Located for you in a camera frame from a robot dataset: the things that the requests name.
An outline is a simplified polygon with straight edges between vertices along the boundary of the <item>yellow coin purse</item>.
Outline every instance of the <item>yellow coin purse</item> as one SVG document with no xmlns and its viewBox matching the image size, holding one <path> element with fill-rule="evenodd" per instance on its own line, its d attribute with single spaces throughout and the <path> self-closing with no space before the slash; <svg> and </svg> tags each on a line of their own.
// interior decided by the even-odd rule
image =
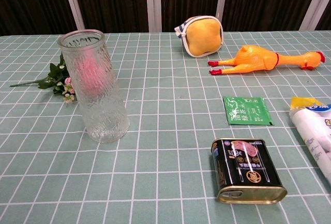
<svg viewBox="0 0 331 224">
<path fill-rule="evenodd" d="M 223 44 L 223 28 L 214 16 L 189 18 L 175 28 L 185 50 L 192 57 L 205 57 L 217 52 Z"/>
</svg>

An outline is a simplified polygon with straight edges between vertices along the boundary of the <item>can label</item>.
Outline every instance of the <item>can label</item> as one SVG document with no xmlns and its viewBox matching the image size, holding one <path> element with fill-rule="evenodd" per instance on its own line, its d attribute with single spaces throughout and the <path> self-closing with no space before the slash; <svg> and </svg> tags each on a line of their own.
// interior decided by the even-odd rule
<svg viewBox="0 0 331 224">
<path fill-rule="evenodd" d="M 219 139 L 213 143 L 219 189 L 231 185 L 281 186 L 263 140 Z"/>
</svg>

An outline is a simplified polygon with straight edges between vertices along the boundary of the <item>green sachet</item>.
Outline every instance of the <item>green sachet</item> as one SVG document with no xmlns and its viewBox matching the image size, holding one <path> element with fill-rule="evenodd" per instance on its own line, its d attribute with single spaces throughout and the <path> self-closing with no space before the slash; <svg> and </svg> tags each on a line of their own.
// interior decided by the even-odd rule
<svg viewBox="0 0 331 224">
<path fill-rule="evenodd" d="M 273 125 L 262 97 L 224 97 L 229 124 Z"/>
</svg>

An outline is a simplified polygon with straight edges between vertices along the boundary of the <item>canned meat tin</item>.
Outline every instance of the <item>canned meat tin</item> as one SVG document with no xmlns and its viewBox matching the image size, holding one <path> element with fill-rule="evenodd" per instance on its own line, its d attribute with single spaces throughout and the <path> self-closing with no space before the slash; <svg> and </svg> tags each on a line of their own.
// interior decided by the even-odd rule
<svg viewBox="0 0 331 224">
<path fill-rule="evenodd" d="M 264 140 L 217 139 L 212 155 L 219 201 L 273 204 L 286 196 Z"/>
</svg>

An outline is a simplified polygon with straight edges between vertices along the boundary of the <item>table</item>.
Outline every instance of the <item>table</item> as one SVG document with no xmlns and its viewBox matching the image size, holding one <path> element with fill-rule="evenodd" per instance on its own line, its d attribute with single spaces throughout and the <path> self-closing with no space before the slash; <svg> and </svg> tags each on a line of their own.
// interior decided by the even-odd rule
<svg viewBox="0 0 331 224">
<path fill-rule="evenodd" d="M 58 63 L 58 35 L 0 37 L 0 223 L 329 223 L 331 188 L 289 119 L 293 96 L 331 103 L 331 31 L 226 33 L 208 58 L 174 33 L 107 34 L 131 125 L 111 144 L 84 131 L 77 103 L 36 85 Z M 322 51 L 314 71 L 211 76 L 208 60 L 258 44 Z M 263 97 L 274 126 L 228 125 L 223 96 Z M 216 201 L 215 138 L 262 138 L 288 195 L 274 205 Z"/>
</svg>

